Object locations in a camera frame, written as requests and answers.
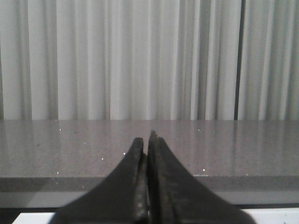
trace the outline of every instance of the black tool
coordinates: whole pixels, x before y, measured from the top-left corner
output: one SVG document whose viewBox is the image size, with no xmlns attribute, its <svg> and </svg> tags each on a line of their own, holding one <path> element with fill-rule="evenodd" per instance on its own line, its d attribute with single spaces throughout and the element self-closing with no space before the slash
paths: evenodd
<svg viewBox="0 0 299 224">
<path fill-rule="evenodd" d="M 155 132 L 148 158 L 142 150 L 142 139 L 134 139 L 115 170 L 89 193 L 58 209 L 50 224 L 255 223 L 198 182 Z"/>
</svg>

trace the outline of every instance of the white curtain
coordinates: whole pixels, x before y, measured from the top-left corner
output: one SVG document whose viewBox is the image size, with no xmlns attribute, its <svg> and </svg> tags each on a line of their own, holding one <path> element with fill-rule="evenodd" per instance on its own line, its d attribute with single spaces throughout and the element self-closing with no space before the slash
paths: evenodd
<svg viewBox="0 0 299 224">
<path fill-rule="evenodd" d="M 239 119 L 299 119 L 299 2 L 247 0 Z"/>
<path fill-rule="evenodd" d="M 246 1 L 240 119 L 299 118 L 298 14 Z M 241 0 L 0 0 L 0 116 L 234 119 L 240 18 Z"/>
</svg>

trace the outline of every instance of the granite countertop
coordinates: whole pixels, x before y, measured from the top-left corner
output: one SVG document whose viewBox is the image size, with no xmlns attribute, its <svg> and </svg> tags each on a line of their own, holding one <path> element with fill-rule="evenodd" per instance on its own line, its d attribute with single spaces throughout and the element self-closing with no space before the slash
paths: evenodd
<svg viewBox="0 0 299 224">
<path fill-rule="evenodd" d="M 299 202 L 298 121 L 0 121 L 0 208 L 59 207 L 97 185 L 135 137 L 165 138 L 234 204 Z"/>
</svg>

